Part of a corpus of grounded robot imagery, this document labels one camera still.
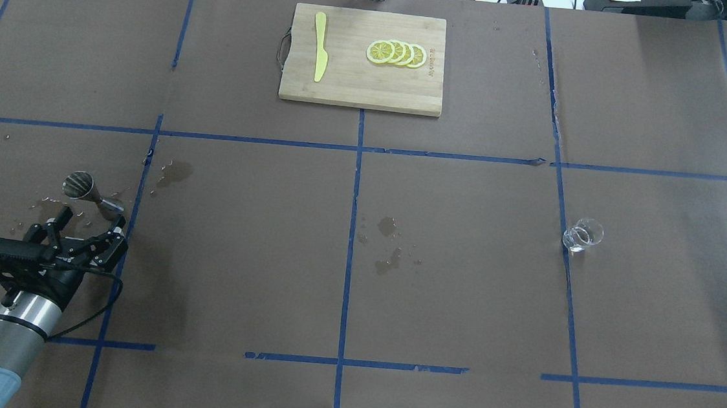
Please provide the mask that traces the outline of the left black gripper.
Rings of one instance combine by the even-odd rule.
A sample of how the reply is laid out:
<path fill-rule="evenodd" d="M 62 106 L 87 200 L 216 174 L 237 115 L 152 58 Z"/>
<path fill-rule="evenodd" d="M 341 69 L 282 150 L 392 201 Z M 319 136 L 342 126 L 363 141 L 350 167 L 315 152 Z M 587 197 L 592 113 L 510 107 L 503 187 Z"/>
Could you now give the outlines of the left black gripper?
<path fill-rule="evenodd" d="M 88 237 L 67 236 L 65 230 L 73 216 L 72 208 L 63 205 L 51 221 L 27 229 L 24 241 L 56 248 L 52 261 L 44 265 L 39 276 L 26 280 L 27 286 L 75 292 L 85 274 L 113 272 L 125 256 L 129 245 L 124 235 L 126 219 L 123 215 L 119 215 L 108 230 Z"/>

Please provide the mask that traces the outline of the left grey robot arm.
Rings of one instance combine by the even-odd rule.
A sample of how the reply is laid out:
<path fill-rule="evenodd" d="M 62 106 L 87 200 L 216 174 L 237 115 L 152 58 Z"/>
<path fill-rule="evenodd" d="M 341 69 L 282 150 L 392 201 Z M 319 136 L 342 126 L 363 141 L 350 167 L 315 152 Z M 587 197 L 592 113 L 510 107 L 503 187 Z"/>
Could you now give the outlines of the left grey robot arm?
<path fill-rule="evenodd" d="M 66 206 L 59 215 L 32 225 L 22 239 L 0 238 L 0 408 L 6 407 L 21 386 L 38 353 L 63 332 L 55 328 L 86 275 L 112 281 L 128 247 L 126 220 L 109 215 L 109 228 L 87 239 L 64 237 L 74 216 Z"/>

